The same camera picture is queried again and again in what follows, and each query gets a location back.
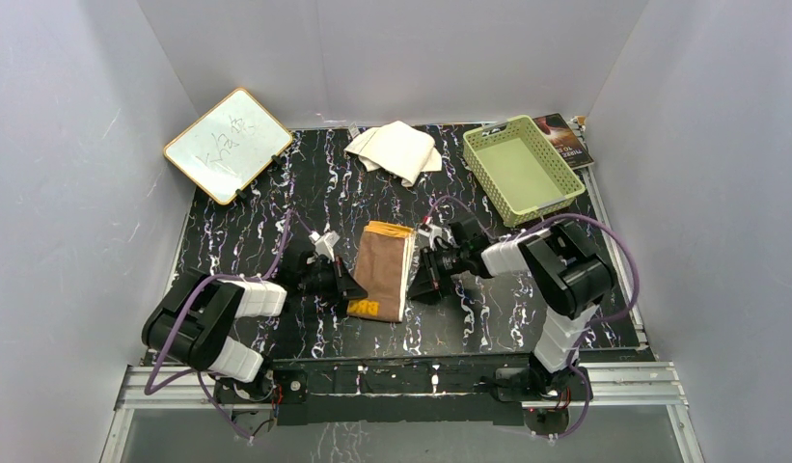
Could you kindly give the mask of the yellow brown bear towel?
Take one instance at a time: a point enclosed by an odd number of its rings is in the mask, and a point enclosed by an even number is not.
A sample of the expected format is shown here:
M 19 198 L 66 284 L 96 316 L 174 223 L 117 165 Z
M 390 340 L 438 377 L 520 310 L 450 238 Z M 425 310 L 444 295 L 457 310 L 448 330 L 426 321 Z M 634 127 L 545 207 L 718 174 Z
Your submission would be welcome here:
M 349 315 L 389 323 L 403 321 L 414 246 L 411 228 L 380 221 L 370 221 L 364 227 L 353 278 L 368 295 L 348 304 Z

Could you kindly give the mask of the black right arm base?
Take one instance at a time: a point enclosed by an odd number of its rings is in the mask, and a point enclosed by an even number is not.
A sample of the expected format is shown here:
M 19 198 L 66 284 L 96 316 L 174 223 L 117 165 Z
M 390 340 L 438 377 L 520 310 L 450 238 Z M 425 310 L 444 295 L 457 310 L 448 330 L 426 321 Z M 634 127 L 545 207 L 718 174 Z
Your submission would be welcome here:
M 532 436 L 550 441 L 574 433 L 593 399 L 587 370 L 576 365 L 554 373 L 533 363 L 498 368 L 490 380 L 491 395 L 500 402 L 534 402 L 523 405 L 524 423 Z

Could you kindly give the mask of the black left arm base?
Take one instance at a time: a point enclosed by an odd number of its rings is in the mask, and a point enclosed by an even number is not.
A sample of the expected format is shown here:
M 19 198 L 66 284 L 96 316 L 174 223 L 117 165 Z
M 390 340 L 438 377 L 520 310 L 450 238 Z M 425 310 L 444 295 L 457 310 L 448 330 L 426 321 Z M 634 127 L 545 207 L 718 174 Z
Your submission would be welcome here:
M 222 374 L 201 374 L 210 401 L 224 416 L 240 427 L 270 420 L 269 425 L 295 426 L 307 423 L 307 405 L 316 384 L 316 374 L 297 367 L 261 371 L 244 383 Z

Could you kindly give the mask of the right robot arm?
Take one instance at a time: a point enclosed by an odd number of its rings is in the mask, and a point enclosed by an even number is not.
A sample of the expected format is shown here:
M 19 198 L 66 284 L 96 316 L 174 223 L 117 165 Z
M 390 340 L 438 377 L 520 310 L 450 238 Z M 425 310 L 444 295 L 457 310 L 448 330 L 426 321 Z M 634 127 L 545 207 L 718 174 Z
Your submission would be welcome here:
M 475 218 L 450 223 L 450 241 L 437 227 L 430 230 L 430 245 L 420 251 L 407 297 L 433 304 L 452 292 L 452 277 L 461 273 L 483 279 L 529 273 L 547 304 L 543 333 L 532 354 L 530 385 L 537 396 L 556 398 L 568 385 L 565 369 L 577 360 L 579 336 L 614 290 L 614 267 L 572 221 L 501 239 L 491 238 Z

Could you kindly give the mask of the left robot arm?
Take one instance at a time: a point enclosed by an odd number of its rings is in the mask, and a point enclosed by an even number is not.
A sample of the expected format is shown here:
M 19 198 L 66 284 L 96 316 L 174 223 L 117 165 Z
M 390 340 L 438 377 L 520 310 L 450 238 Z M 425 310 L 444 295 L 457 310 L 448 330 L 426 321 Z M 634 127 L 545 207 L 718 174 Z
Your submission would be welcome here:
M 143 344 L 200 372 L 237 382 L 252 401 L 270 397 L 275 377 L 267 358 L 235 340 L 231 329 L 245 317 L 278 317 L 290 296 L 313 296 L 346 313 L 368 293 L 335 252 L 336 233 L 312 232 L 276 256 L 274 275 L 215 278 L 198 269 L 181 274 L 147 318 Z

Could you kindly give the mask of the crumpled white cloth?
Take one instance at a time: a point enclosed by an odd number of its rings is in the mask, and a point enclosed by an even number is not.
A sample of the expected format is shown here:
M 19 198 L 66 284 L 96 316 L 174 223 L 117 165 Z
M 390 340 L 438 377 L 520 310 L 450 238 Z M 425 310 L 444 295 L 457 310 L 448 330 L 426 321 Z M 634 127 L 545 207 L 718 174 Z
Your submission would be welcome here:
M 412 187 L 421 174 L 440 172 L 443 159 L 429 134 L 396 121 L 356 136 L 344 149 L 356 155 L 368 172 L 384 170 Z

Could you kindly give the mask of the green perforated plastic basket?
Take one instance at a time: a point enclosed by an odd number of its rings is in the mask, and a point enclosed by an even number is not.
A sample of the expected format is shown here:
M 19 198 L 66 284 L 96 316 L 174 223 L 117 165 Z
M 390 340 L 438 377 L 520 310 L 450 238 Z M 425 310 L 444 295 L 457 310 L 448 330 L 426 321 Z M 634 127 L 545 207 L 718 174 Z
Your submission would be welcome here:
M 508 228 L 566 209 L 586 191 L 528 115 L 469 130 L 463 146 L 466 165 Z

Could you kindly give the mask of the dark book with red cover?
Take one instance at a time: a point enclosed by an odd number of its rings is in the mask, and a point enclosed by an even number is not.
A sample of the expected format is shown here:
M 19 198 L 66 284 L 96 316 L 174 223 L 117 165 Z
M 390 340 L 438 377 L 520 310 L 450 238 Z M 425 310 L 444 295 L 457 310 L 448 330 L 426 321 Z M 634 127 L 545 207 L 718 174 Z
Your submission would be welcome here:
M 560 113 L 536 117 L 533 121 L 572 170 L 588 167 L 594 163 L 582 139 L 580 126 L 576 122 L 570 123 Z

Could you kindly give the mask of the white board with wooden frame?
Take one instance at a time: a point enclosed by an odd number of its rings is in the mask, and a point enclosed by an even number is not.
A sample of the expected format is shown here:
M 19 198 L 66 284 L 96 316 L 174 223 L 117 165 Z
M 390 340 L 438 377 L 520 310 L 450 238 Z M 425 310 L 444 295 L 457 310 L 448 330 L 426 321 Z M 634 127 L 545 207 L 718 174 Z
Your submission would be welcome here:
M 232 203 L 293 136 L 246 89 L 236 88 L 163 149 L 214 202 Z

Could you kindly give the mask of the aluminium front rail frame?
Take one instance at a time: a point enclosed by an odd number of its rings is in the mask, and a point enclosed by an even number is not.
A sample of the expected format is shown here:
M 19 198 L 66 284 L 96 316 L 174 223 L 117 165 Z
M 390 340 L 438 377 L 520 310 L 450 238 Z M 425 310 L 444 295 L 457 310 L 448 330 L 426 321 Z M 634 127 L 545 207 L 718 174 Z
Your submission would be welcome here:
M 554 440 L 587 419 L 586 405 L 663 408 L 682 460 L 703 458 L 671 362 L 586 363 L 580 377 L 543 395 L 498 386 L 500 377 L 520 369 L 513 356 L 287 360 L 266 374 L 264 391 L 251 399 L 211 375 L 181 367 L 161 369 L 155 376 L 160 389 L 148 394 L 151 369 L 134 367 L 124 376 L 101 458 L 123 460 L 139 411 L 222 407 L 230 421 L 238 413 L 255 413 L 265 428 L 274 422 L 490 421 Z

